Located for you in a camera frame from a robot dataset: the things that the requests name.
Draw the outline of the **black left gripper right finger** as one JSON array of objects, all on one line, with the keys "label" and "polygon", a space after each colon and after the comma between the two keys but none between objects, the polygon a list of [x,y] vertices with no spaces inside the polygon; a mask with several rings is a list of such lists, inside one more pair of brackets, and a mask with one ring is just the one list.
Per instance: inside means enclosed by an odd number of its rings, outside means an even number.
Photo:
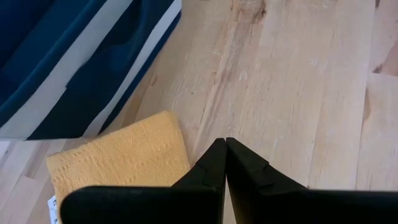
[{"label": "black left gripper right finger", "polygon": [[398,192],[309,189],[235,138],[226,145],[237,224],[398,224]]}]

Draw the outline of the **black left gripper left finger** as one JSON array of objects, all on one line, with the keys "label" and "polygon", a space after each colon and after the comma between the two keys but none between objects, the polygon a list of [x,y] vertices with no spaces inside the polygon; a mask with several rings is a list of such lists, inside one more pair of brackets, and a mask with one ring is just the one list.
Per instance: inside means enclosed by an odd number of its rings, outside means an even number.
[{"label": "black left gripper left finger", "polygon": [[63,224],[222,224],[227,145],[216,139],[171,187],[84,187],[60,207]]}]

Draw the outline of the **yellow terry towel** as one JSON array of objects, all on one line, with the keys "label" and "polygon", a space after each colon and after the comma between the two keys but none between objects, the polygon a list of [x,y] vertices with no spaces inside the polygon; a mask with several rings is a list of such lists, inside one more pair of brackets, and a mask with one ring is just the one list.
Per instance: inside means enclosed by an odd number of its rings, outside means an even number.
[{"label": "yellow terry towel", "polygon": [[170,187],[190,169],[177,117],[163,111],[46,159],[57,207],[92,185]]}]

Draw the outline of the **navy white striped fabric bin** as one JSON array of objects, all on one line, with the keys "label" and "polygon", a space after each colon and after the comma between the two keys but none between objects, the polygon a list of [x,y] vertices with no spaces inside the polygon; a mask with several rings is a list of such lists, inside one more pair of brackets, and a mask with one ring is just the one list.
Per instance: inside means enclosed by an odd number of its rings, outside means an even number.
[{"label": "navy white striped fabric bin", "polygon": [[182,0],[0,0],[0,139],[104,131],[181,13]]}]

